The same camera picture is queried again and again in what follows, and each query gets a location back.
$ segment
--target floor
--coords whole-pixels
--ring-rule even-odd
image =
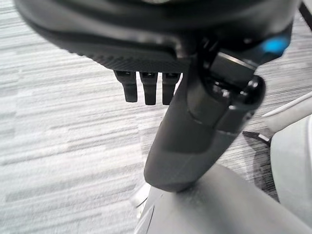
[[[130,234],[128,201],[166,107],[124,101],[112,71],[60,50],[0,2],[0,233]],[[258,69],[266,99],[248,130],[270,134],[261,115],[312,90],[312,34],[296,16],[283,58]],[[269,149],[240,136],[219,160],[277,198]]]

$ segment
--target striped carpet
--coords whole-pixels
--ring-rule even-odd
[[[312,90],[311,56],[297,15],[285,56],[258,70],[267,97],[246,129],[269,133],[261,115]],[[132,233],[128,198],[166,112],[160,83],[156,106],[139,81],[138,99],[126,103],[112,71],[46,42],[1,0],[0,233]],[[219,163],[276,198],[263,144],[240,136]]]

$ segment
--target white chair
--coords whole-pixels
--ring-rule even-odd
[[[280,203],[312,227],[312,92],[262,116],[272,139],[273,179]]]

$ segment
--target gray plastic surface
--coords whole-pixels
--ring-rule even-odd
[[[271,164],[283,206],[312,227],[312,115],[273,136]]]
[[[184,192],[152,188],[135,233],[312,234],[312,230],[254,185],[215,165]]]

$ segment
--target blue led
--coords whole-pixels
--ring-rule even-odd
[[[263,43],[262,48],[265,52],[282,54],[289,46],[289,41],[285,38],[272,38]]]

